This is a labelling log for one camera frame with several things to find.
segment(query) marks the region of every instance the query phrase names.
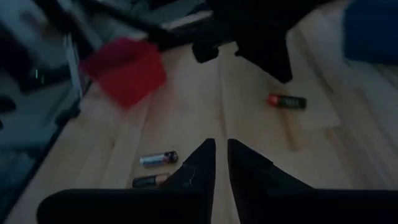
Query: blue object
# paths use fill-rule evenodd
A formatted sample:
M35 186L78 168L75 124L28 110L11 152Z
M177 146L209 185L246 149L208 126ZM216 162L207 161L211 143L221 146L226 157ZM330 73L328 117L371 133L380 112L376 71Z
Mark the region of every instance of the blue object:
M398 64L398 1L355 0L343 21L344 54L352 60Z

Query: battery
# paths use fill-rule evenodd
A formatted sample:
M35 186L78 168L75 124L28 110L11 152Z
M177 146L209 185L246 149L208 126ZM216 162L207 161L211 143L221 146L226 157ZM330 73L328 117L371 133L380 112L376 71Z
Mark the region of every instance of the battery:
M271 106L279 108L305 109L307 107L307 99L296 96L269 94L267 101Z
M158 187L169 177L169 173L137 177L132 180L132 187L135 189Z
M177 161L178 155L175 151L162 152L159 154L151 154L143 156L139 159L139 162L144 167L160 166L164 164L173 164Z

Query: wooden floor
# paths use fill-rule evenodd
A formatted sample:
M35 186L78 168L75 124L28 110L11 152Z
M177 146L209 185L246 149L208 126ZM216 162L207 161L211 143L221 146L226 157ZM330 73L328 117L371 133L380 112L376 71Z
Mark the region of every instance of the wooden floor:
M93 85L11 212L33 223L46 196L70 188L131 187L134 177L173 172L206 138L216 139L213 223L239 223L226 141L235 138L316 188L398 188L398 70L347 61L340 1L289 32L294 79L281 85L240 57L235 44L196 63L190 46L164 53L168 80L129 111ZM306 97L305 111L269 107L268 93ZM175 150L175 166L144 169L144 154Z

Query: aa battery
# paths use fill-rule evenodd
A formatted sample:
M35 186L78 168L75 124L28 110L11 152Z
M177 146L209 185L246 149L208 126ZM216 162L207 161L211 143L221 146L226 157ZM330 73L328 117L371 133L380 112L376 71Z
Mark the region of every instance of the aa battery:
M163 164L173 164L177 161L178 155L175 151L162 152L159 154L151 154L143 156L139 159L139 162L144 167L160 166Z
M137 177L132 180L132 187L135 189L158 187L170 177L169 173Z
M269 94L267 101L271 106L280 108L305 109L307 107L307 100L296 96Z

